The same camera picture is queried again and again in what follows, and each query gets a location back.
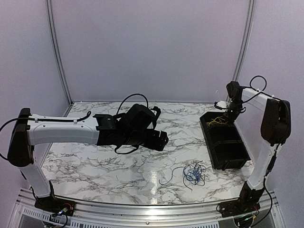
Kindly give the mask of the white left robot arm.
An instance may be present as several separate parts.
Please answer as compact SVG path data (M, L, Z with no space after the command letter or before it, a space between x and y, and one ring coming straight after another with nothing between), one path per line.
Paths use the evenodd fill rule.
M134 151L142 146L161 152L169 139L166 132L155 129L160 114L160 108L150 109L141 104L134 104L126 113L110 115L89 111L81 118L41 116L23 108L17 118L4 124L15 124L5 160L19 168L38 202L49 211L56 211L60 201L54 195L51 182L36 163L36 145L67 142L112 145L114 152L123 145L130 145Z

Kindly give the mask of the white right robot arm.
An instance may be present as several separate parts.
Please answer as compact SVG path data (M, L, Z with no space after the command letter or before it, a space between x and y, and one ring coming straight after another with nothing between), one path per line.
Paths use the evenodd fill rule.
M243 105L250 104L263 111L260 133L263 139L261 151L254 170L244 183L235 208L245 213L254 203L258 203L266 190L266 180L272 171L277 155L291 134L291 107L287 100L269 95L264 90L252 86L241 86L231 81L226 86L231 99L224 118L233 123L243 112Z

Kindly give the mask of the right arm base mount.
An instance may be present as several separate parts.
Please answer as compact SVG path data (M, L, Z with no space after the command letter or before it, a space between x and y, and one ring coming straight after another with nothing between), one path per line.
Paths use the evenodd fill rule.
M217 205L217 211L223 218L238 216L250 212L254 212L260 209L259 203L247 203L241 205L238 200L221 202Z

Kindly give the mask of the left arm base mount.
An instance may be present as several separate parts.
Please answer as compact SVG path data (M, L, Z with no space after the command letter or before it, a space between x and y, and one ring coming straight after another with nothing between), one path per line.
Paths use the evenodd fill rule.
M56 214L59 211L62 211L64 208L67 208L67 211L65 212L67 216L73 216L75 206L76 206L75 201L60 199L60 198L55 198L54 200L39 199L36 200L35 202L35 208Z

